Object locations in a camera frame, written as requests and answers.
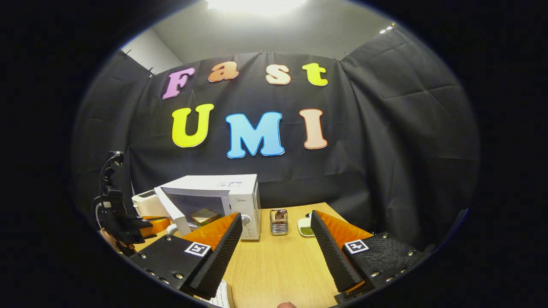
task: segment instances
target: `blue letter m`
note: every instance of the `blue letter m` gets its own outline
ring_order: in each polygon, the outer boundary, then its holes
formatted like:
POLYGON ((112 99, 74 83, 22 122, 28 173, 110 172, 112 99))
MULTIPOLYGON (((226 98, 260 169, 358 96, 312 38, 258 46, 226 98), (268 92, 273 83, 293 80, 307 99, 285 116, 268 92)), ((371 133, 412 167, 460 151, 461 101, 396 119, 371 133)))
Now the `blue letter m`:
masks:
POLYGON ((279 112, 267 112, 262 115, 253 128, 247 117, 241 113, 235 113, 226 117, 230 124, 230 151, 226 153, 229 158, 242 158, 246 152, 242 149, 242 141, 247 150, 253 156, 257 154, 261 140, 263 145, 261 154, 264 156, 281 155, 286 150, 279 141, 279 121, 282 114, 279 112))

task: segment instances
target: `black curtain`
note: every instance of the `black curtain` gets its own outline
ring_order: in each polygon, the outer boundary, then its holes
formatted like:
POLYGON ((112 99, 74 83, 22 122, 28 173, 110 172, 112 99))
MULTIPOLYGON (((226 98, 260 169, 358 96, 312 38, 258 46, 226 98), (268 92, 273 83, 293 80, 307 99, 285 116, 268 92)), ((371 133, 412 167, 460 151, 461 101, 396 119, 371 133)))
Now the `black curtain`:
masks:
POLYGON ((327 202, 356 226, 392 232, 422 249, 438 243, 468 206, 479 157, 469 102, 447 66, 405 31, 389 30, 340 61, 245 53, 148 76, 119 52, 90 87, 79 114, 80 131, 75 131, 77 137, 88 136, 75 143, 84 157, 84 163, 75 157, 78 200, 84 209, 98 194, 106 151, 118 149, 126 153, 117 176, 123 177, 119 180, 128 210, 133 210, 130 178, 141 193, 184 175, 257 173, 264 208, 327 202), (235 61, 239 75, 209 82, 212 67, 224 61, 235 61), (326 86, 307 80, 301 67, 312 62, 326 69, 326 86), (291 82, 267 83, 269 64, 286 65, 291 82), (179 95, 162 99, 169 74, 189 67, 196 72, 179 95), (196 147, 176 146, 173 111, 191 108, 186 125, 191 135, 197 128, 195 108, 201 104, 215 106, 208 136, 196 147), (303 146, 306 129, 299 111, 309 108, 323 111, 328 141, 323 149, 303 146), (269 111, 283 115, 279 131, 285 153, 228 158, 230 126, 225 117, 243 113, 256 127, 269 111))
POLYGON ((364 123, 380 229, 416 247, 439 243, 477 184, 480 141, 463 87, 401 29, 358 47, 341 65, 364 123))
POLYGON ((92 200, 99 195, 101 167, 109 151, 125 151, 124 164, 112 166, 112 179, 123 191, 126 211, 136 213, 131 201, 128 132, 149 75, 147 69, 118 50, 104 63, 81 102, 73 128, 73 191, 77 208, 92 224, 96 224, 92 200))

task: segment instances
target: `yellow letter u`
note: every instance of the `yellow letter u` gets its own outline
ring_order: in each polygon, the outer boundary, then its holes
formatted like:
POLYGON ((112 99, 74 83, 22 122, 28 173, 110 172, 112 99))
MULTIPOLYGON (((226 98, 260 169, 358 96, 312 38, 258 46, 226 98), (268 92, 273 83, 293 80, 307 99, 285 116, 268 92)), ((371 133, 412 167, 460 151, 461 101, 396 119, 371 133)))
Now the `yellow letter u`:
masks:
POLYGON ((190 114, 190 108, 173 111, 173 142, 180 147, 193 147, 202 143, 207 136, 209 112, 212 109, 213 104, 204 104, 196 107, 196 111, 198 112, 198 130, 192 136, 186 134, 186 117, 190 114))

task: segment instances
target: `white marker sticker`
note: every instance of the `white marker sticker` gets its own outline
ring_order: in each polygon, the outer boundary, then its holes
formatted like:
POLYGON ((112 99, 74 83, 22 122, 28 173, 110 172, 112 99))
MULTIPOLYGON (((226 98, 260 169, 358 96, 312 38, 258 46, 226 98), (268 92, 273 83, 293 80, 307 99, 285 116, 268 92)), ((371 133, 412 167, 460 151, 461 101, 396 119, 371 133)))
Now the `white marker sticker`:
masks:
POLYGON ((364 250, 369 249, 369 247, 367 247, 367 245, 365 245, 362 242, 361 239, 357 239, 357 240, 352 241, 352 242, 344 243, 344 246, 346 246, 346 248, 348 249, 348 251, 351 254, 359 253, 359 252, 362 252, 364 250))
POLYGON ((193 242, 188 248, 186 248, 185 253, 190 253, 197 256, 205 256, 207 251, 211 249, 211 246, 193 242))

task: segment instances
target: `microwave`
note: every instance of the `microwave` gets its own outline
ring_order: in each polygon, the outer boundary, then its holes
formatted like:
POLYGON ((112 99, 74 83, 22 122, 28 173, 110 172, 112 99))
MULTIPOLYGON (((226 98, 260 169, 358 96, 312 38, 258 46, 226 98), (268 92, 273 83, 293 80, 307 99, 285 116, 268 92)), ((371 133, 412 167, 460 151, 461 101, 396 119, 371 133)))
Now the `microwave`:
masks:
POLYGON ((256 174, 187 175, 154 188, 165 211, 181 235, 198 225, 192 215, 207 210, 220 216, 241 213, 240 239, 259 239, 259 183, 256 174))

